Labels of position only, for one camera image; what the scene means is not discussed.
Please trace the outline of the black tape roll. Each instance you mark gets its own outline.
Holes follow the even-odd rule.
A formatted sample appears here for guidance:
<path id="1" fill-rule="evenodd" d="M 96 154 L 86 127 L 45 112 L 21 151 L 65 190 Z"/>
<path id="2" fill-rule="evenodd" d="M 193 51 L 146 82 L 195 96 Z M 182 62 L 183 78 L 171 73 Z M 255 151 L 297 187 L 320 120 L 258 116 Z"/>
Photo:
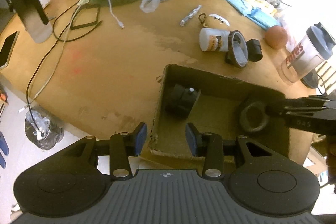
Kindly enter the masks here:
<path id="1" fill-rule="evenodd" d="M 238 123 L 247 134 L 256 134 L 266 128 L 269 116 L 266 103 L 257 100 L 245 100 L 238 107 Z"/>

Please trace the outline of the black cylindrical lens part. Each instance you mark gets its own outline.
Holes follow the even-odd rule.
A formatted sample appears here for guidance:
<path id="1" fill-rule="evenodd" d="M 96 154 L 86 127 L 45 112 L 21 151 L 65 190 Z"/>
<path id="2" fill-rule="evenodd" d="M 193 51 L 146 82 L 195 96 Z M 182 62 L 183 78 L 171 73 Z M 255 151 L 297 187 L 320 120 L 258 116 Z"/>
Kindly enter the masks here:
<path id="1" fill-rule="evenodd" d="M 201 89 L 175 84 L 170 93 L 166 111 L 179 119 L 186 119 L 201 95 Z"/>

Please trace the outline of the black plastic adapter block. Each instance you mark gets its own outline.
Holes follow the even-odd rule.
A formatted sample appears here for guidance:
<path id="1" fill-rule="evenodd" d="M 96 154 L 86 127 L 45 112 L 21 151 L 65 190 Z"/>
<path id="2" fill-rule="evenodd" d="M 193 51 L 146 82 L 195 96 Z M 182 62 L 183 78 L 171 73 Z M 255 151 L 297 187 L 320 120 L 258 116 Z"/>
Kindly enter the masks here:
<path id="1" fill-rule="evenodd" d="M 258 62 L 263 58 L 261 44 L 259 40 L 250 39 L 246 42 L 248 50 L 248 60 Z"/>

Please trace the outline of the clear shaker bottle grey lid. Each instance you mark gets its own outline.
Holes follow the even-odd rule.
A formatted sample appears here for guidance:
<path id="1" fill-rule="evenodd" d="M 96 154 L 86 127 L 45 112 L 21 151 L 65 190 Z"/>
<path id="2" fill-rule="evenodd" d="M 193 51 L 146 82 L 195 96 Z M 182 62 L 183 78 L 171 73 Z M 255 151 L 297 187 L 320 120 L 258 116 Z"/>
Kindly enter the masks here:
<path id="1" fill-rule="evenodd" d="M 291 85 L 333 55 L 335 39 L 322 23 L 306 30 L 306 35 L 277 67 L 281 79 Z"/>

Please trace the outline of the brown cardboard box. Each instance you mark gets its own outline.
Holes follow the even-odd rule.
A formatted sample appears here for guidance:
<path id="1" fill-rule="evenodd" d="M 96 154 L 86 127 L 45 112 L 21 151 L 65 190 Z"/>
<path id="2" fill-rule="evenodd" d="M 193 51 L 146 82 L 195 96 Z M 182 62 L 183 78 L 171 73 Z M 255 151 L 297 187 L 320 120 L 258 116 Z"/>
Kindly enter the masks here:
<path id="1" fill-rule="evenodd" d="M 200 91 L 189 115 L 183 118 L 166 110 L 175 85 Z M 244 133 L 238 123 L 241 103 L 248 99 L 273 103 L 284 98 L 285 95 L 280 91 L 233 77 L 180 65 L 168 65 L 164 70 L 151 130 L 151 153 L 192 159 L 185 136 L 187 123 L 193 123 L 200 132 L 212 132 L 224 139 L 234 139 Z"/>

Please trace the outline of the red apple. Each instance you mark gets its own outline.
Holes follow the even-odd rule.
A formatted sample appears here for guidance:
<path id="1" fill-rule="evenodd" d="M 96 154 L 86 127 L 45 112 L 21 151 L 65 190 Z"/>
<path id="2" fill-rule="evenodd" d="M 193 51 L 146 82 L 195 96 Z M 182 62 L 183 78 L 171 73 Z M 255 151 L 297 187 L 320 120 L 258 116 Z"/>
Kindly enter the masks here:
<path id="1" fill-rule="evenodd" d="M 288 33 L 281 26 L 273 26 L 266 31 L 265 41 L 271 48 L 280 50 L 288 41 Z"/>

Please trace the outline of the light blue wipes pack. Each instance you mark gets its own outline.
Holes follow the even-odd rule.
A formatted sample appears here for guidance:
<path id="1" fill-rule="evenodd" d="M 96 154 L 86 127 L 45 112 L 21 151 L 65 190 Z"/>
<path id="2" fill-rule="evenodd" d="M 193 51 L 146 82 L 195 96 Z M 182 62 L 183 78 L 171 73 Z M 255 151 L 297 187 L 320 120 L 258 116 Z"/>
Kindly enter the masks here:
<path id="1" fill-rule="evenodd" d="M 274 17 L 264 13 L 259 8 L 253 8 L 248 14 L 247 18 L 256 23 L 263 30 L 267 31 L 273 26 L 279 26 L 280 23 Z"/>

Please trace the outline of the white pill bottle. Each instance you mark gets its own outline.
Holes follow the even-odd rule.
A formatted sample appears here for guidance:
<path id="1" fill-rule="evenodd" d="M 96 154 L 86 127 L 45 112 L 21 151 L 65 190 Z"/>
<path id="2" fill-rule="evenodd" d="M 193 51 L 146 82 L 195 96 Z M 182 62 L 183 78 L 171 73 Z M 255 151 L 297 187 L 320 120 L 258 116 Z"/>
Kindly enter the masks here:
<path id="1" fill-rule="evenodd" d="M 199 45 L 203 52 L 228 52 L 230 32 L 214 28 L 202 28 L 199 33 Z"/>

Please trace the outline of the tan cartoon earbud case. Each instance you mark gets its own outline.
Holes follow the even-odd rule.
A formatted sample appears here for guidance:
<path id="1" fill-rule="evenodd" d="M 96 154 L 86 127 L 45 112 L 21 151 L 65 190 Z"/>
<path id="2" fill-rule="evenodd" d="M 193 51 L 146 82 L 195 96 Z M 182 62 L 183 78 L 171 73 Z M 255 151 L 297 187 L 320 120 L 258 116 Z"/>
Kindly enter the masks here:
<path id="1" fill-rule="evenodd" d="M 213 28 L 226 31 L 230 29 L 229 21 L 218 14 L 207 15 L 202 13 L 198 16 L 198 19 L 204 28 Z"/>

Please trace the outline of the blue wet wipes pack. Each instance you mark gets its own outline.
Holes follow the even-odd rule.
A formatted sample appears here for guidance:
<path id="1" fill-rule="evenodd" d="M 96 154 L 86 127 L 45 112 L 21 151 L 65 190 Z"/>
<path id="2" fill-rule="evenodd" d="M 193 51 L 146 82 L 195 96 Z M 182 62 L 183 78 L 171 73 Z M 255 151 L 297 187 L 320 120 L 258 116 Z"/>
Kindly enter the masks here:
<path id="1" fill-rule="evenodd" d="M 247 16 L 253 10 L 251 5 L 248 5 L 244 0 L 225 0 L 240 14 Z"/>

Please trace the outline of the silver foil stick packet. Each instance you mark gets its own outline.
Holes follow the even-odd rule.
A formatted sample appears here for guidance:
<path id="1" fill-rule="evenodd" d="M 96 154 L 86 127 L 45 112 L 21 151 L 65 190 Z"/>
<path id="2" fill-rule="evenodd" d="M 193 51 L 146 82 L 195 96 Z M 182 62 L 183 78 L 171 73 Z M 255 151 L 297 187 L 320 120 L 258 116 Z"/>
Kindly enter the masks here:
<path id="1" fill-rule="evenodd" d="M 192 19 L 202 8 L 202 5 L 198 5 L 196 8 L 194 8 L 191 12 L 189 12 L 181 21 L 180 26 L 183 27 L 186 25 L 186 23 Z"/>

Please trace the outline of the black eyeglasses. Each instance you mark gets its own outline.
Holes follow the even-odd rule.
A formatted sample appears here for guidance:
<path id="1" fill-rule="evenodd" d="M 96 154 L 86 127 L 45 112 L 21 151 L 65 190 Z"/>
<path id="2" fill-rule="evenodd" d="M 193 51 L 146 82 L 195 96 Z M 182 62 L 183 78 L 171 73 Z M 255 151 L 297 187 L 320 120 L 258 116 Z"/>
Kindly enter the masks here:
<path id="1" fill-rule="evenodd" d="M 71 30 L 96 26 L 100 20 L 100 5 L 86 3 L 78 8 L 76 15 L 71 23 Z"/>

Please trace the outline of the black tumbler bottle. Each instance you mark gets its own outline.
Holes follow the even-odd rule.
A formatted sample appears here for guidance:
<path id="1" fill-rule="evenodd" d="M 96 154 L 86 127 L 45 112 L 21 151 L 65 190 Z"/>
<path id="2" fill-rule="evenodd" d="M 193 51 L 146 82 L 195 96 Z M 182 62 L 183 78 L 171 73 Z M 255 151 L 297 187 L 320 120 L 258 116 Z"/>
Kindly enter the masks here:
<path id="1" fill-rule="evenodd" d="M 52 35 L 52 26 L 40 0 L 8 0 L 7 2 L 17 13 L 34 42 L 38 44 L 45 42 Z"/>

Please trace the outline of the smartphone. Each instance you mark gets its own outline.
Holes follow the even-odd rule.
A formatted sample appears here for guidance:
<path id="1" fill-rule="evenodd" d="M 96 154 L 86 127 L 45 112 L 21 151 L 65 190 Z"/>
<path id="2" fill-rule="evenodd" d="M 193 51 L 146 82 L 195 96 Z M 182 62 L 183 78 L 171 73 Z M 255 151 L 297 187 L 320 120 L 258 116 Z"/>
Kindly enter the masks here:
<path id="1" fill-rule="evenodd" d="M 0 54 L 0 68 L 3 69 L 9 65 L 10 57 L 13 52 L 15 43 L 19 36 L 19 31 L 16 31 L 9 35 L 1 47 L 1 54 Z"/>

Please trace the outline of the white tissue box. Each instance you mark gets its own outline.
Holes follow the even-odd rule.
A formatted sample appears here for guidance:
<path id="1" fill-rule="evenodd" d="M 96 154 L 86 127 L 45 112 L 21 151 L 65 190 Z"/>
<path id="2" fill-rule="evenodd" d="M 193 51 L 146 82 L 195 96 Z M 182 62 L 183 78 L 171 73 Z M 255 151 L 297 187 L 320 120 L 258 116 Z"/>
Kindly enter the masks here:
<path id="1" fill-rule="evenodd" d="M 39 0 L 43 9 L 45 9 L 51 2 L 51 0 Z"/>

